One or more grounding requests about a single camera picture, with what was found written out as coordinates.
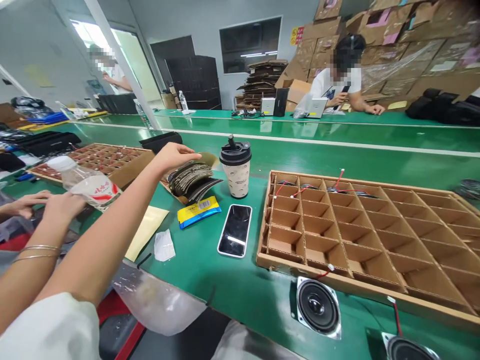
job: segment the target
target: hand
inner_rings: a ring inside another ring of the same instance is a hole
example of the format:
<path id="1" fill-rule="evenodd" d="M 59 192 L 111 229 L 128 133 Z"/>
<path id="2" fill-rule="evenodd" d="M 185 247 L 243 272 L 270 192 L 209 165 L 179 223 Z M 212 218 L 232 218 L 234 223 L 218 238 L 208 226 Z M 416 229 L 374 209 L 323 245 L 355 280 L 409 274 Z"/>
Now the hand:
<path id="1" fill-rule="evenodd" d="M 191 148 L 175 142 L 167 143 L 155 158 L 148 164 L 151 171 L 159 176 L 170 169 L 175 169 L 192 160 L 199 160 L 202 155 Z"/>
<path id="2" fill-rule="evenodd" d="M 0 209 L 9 217 L 22 216 L 25 219 L 30 219 L 34 214 L 32 206 L 38 204 L 46 204 L 48 199 L 52 196 L 50 191 L 43 190 L 36 194 L 25 195 L 18 200 L 5 204 Z"/>
<path id="3" fill-rule="evenodd" d="M 384 111 L 385 111 L 385 108 L 382 105 L 369 106 L 365 110 L 367 114 L 373 114 L 373 115 L 382 115 Z"/>
<path id="4" fill-rule="evenodd" d="M 45 206 L 43 219 L 53 223 L 70 222 L 82 212 L 86 205 L 85 200 L 79 195 L 66 192 L 61 195 L 51 195 Z"/>
<path id="5" fill-rule="evenodd" d="M 336 106 L 341 106 L 347 100 L 347 96 L 349 95 L 348 92 L 341 92 L 337 96 L 335 96 L 332 100 L 327 103 L 327 107 L 333 108 Z"/>

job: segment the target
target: white sleeve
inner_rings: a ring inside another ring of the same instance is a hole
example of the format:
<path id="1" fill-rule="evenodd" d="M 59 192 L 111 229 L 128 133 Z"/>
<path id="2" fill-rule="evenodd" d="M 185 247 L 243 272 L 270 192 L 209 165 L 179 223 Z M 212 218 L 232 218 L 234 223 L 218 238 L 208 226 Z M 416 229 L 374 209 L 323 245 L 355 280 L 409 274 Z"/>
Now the white sleeve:
<path id="1" fill-rule="evenodd" d="M 310 94 L 312 98 L 321 98 L 325 93 L 325 74 L 327 71 L 323 69 L 320 73 L 313 79 L 311 84 Z"/>
<path id="2" fill-rule="evenodd" d="M 353 94 L 362 91 L 362 69 L 360 68 L 360 65 L 357 65 L 357 67 L 352 67 L 350 79 L 351 85 L 348 93 Z"/>
<path id="3" fill-rule="evenodd" d="M 34 303 L 0 337 L 2 359 L 100 360 L 95 306 L 63 292 Z"/>

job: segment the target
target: phone screen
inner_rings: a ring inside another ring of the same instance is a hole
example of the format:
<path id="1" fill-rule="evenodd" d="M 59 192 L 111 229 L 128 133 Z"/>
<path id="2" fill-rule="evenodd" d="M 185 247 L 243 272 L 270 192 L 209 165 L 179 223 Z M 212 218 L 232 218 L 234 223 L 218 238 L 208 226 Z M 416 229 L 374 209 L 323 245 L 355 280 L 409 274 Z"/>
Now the phone screen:
<path id="1" fill-rule="evenodd" d="M 251 215 L 252 208 L 249 206 L 232 205 L 230 207 L 218 244 L 219 252 L 237 257 L 245 255 Z"/>

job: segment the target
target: water bottle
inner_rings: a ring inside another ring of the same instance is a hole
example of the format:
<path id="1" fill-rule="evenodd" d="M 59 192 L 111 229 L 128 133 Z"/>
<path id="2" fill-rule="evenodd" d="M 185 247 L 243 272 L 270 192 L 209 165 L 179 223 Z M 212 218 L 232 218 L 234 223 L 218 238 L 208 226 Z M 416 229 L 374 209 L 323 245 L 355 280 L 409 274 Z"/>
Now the water bottle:
<path id="1" fill-rule="evenodd" d="M 185 95 L 182 90 L 178 92 L 178 99 L 180 100 L 181 108 L 183 110 L 188 110 L 189 106 L 187 105 L 187 99 L 185 99 Z"/>
<path id="2" fill-rule="evenodd" d="M 139 100 L 133 99 L 133 101 L 135 102 L 136 112 L 138 113 L 138 115 L 140 115 L 140 118 L 143 121 L 143 125 L 145 125 L 147 129 L 153 130 L 152 124 L 150 124 L 149 118 L 147 117 L 147 114 L 145 113 L 142 105 L 140 105 Z"/>
<path id="3" fill-rule="evenodd" d="M 101 212 L 122 194 L 122 190 L 100 171 L 79 166 L 68 156 L 58 156 L 46 163 L 61 174 L 63 188 L 80 195 Z"/>

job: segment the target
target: yellow paper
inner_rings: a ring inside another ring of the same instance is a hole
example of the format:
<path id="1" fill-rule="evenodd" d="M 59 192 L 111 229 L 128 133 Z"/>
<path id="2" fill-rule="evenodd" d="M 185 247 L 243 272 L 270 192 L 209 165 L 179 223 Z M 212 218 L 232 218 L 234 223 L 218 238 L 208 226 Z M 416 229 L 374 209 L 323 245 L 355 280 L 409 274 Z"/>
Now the yellow paper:
<path id="1" fill-rule="evenodd" d="M 397 101 L 388 105 L 388 110 L 401 109 L 401 108 L 405 108 L 406 106 L 407 106 L 406 101 Z"/>
<path id="2" fill-rule="evenodd" d="M 160 227 L 168 213 L 168 210 L 154 206 L 149 206 L 146 209 L 143 220 L 131 241 L 130 247 L 126 251 L 125 257 L 128 260 L 134 262 L 137 259 L 145 244 Z"/>

